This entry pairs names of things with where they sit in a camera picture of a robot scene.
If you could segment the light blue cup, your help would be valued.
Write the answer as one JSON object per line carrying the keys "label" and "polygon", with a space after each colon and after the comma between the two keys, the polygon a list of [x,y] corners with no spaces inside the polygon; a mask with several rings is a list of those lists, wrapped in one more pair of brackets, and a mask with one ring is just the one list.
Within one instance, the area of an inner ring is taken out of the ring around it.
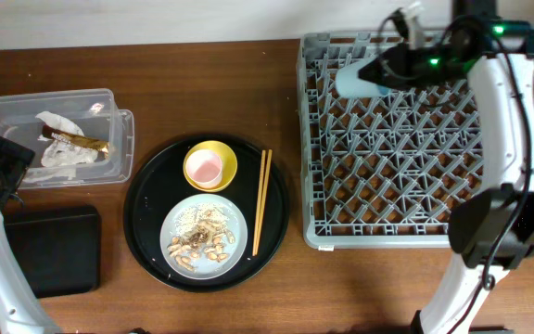
{"label": "light blue cup", "polygon": [[386,96],[390,89],[358,77],[359,70],[370,65],[374,60],[362,59],[339,69],[335,78],[335,87],[341,97],[363,98]]}

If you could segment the wooden chopstick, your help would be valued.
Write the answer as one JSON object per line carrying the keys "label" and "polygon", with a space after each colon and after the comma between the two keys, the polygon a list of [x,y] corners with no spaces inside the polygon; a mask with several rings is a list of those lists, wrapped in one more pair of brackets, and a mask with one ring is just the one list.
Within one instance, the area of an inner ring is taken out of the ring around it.
{"label": "wooden chopstick", "polygon": [[262,189],[263,189],[263,178],[264,178],[264,171],[265,171],[265,162],[266,162],[266,151],[263,150],[261,152],[259,188],[258,188],[258,194],[257,194],[257,203],[256,203],[256,212],[255,212],[255,224],[254,224],[254,235],[253,235],[252,253],[251,253],[251,255],[253,257],[256,256],[256,245],[257,245],[257,238],[258,238],[258,234],[259,234],[258,230],[259,230],[259,220],[260,220],[260,212],[261,212],[261,197],[262,197]]}
{"label": "wooden chopstick", "polygon": [[266,205],[266,196],[267,196],[267,191],[268,191],[268,184],[269,184],[269,179],[270,179],[271,163],[272,163],[272,156],[273,156],[273,151],[271,149],[268,149],[265,151],[266,151],[266,162],[265,162],[265,171],[264,171],[264,178],[263,178],[261,212],[260,212],[259,230],[258,230],[259,234],[258,234],[257,245],[256,245],[256,256],[259,253],[259,246],[261,243],[261,229],[262,229],[263,215],[264,215],[265,205]]}

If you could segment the pink cup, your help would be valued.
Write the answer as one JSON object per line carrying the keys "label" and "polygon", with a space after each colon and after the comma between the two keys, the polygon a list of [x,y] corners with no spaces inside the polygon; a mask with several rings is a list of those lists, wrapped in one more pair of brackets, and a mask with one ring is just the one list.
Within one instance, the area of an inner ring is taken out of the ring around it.
{"label": "pink cup", "polygon": [[195,185],[213,188],[223,179],[223,161],[213,150],[196,150],[186,158],[184,172]]}

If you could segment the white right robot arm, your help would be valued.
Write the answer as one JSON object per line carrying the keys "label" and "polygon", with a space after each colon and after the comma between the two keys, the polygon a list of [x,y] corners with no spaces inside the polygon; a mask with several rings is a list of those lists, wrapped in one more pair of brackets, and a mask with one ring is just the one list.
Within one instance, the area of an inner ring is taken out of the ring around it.
{"label": "white right robot arm", "polygon": [[496,285],[534,256],[534,33],[492,1],[457,1],[451,23],[426,45],[420,6],[388,16],[401,42],[346,74],[370,91],[466,80],[481,125],[478,192],[449,221],[452,256],[439,288],[411,323],[414,333],[466,333]]}

